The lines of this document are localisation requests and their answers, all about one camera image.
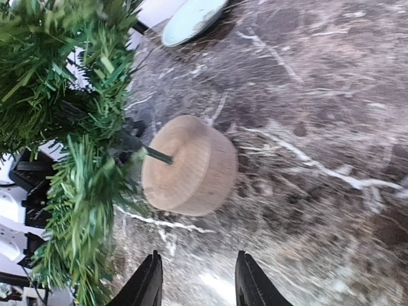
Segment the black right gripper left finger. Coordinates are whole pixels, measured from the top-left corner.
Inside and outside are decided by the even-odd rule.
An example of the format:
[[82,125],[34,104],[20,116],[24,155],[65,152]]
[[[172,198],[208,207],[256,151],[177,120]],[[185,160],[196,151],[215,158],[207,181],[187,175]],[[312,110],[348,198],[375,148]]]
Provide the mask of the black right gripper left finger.
[[161,255],[149,254],[124,287],[106,306],[160,306],[162,304],[163,265]]

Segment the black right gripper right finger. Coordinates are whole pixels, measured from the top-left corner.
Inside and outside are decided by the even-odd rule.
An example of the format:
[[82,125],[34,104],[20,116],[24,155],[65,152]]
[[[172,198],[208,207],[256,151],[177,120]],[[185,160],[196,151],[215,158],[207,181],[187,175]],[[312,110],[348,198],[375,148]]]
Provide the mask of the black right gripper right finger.
[[238,306],[292,306],[245,251],[235,264],[235,293]]

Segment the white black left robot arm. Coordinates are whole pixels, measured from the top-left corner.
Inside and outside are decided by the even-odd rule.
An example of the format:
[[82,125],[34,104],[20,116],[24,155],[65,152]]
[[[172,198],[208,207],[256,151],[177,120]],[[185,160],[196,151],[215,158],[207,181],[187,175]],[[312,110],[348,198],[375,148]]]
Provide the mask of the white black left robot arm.
[[22,204],[28,192],[9,177],[13,162],[10,154],[5,154],[1,160],[1,282],[28,287],[26,272],[30,269],[19,265],[26,256],[26,234],[40,237],[44,230],[26,225],[28,210]]

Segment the small green christmas tree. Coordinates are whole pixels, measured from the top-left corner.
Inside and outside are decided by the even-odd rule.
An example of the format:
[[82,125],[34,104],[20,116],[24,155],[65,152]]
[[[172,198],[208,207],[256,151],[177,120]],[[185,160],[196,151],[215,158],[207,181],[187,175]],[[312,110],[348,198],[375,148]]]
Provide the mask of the small green christmas tree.
[[135,72],[129,30],[138,1],[1,2],[1,152],[60,143],[48,175],[50,240],[32,257],[34,280],[77,288],[78,305],[107,305],[105,244],[117,205],[136,194],[203,215],[229,196],[237,173],[231,142],[193,116],[170,121],[150,145],[126,120]]

